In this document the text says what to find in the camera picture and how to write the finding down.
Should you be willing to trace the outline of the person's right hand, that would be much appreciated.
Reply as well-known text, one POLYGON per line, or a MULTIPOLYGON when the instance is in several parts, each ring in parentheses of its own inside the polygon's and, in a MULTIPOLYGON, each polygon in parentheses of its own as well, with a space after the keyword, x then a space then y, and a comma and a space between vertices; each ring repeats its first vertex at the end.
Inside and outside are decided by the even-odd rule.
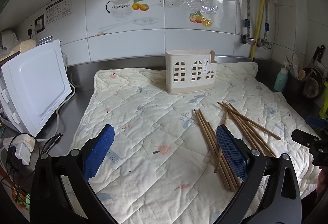
POLYGON ((316 192, 321 194, 327 188, 327 167, 320 166, 320 173, 318 175, 318 182, 316 186, 316 192))

